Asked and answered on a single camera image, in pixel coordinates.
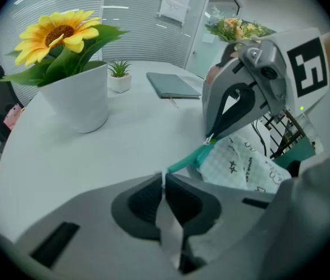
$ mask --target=sunflower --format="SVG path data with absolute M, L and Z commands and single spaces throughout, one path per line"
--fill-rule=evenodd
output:
M 80 53 L 83 50 L 84 39 L 93 39 L 99 35 L 95 28 L 89 27 L 99 25 L 101 19 L 95 17 L 86 20 L 93 12 L 93 10 L 70 11 L 65 14 L 55 12 L 51 16 L 40 17 L 38 24 L 30 25 L 20 34 L 23 41 L 15 48 L 15 51 L 21 51 L 15 64 L 20 65 L 25 62 L 27 67 L 36 61 L 41 62 L 50 49 L 61 44 L 65 44 L 73 52 Z

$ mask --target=window blinds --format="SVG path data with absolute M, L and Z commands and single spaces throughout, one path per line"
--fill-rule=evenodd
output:
M 26 27 L 35 24 L 41 15 L 50 15 L 54 12 L 67 12 L 83 9 L 94 10 L 93 17 L 99 16 L 101 0 L 8 0 L 0 12 L 0 62 L 7 75 L 25 70 L 23 65 L 16 66 L 15 58 L 5 54 L 13 51 L 20 42 L 20 33 Z M 27 105 L 36 95 L 38 89 L 31 86 L 20 86 L 12 83 L 19 100 Z
M 190 0 L 185 24 L 159 17 L 161 0 L 104 0 L 103 24 L 130 32 L 103 47 L 103 60 L 164 61 L 185 68 L 205 0 Z

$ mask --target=small white pot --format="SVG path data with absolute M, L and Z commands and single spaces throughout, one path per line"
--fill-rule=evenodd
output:
M 40 92 L 76 132 L 92 132 L 108 118 L 107 64 L 41 87 Z
M 121 78 L 108 76 L 108 81 L 109 87 L 118 93 L 125 92 L 131 87 L 131 75 L 127 75 Z

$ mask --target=flower center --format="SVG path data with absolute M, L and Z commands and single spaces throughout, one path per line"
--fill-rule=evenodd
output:
M 74 34 L 73 27 L 70 27 L 69 25 L 60 25 L 56 27 L 54 30 L 47 34 L 45 40 L 46 46 L 48 47 L 55 39 L 58 39 L 62 34 L 64 34 L 63 39 L 72 36 Z

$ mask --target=paper sign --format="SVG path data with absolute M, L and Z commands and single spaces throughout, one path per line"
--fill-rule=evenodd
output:
M 212 44 L 214 43 L 214 39 L 216 38 L 215 35 L 213 34 L 209 34 L 209 33 L 205 33 L 203 36 L 202 36 L 202 42 L 203 43 L 209 43 L 209 44 Z
M 184 24 L 189 0 L 162 0 L 159 16 L 167 16 Z

